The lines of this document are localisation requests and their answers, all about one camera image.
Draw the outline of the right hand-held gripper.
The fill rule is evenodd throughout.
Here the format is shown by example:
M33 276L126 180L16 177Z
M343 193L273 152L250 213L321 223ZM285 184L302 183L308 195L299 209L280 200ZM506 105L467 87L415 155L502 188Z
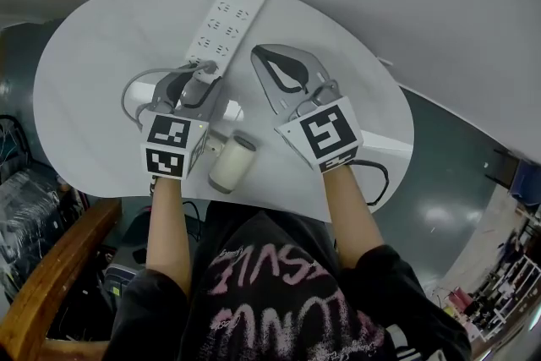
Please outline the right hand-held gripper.
M310 52L284 44L259 44L252 65L275 114L309 94L323 71ZM301 101L276 132L313 170L329 172L352 161L363 136L349 99L336 82L325 82Z

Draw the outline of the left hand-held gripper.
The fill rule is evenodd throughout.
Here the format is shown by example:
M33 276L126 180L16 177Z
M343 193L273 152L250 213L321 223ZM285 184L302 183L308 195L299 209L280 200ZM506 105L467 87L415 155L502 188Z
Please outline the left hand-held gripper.
M185 180L205 150L212 113L223 86L192 73L168 73L154 89L152 112L144 122L140 145L143 169L159 178ZM174 112L179 116L156 112Z

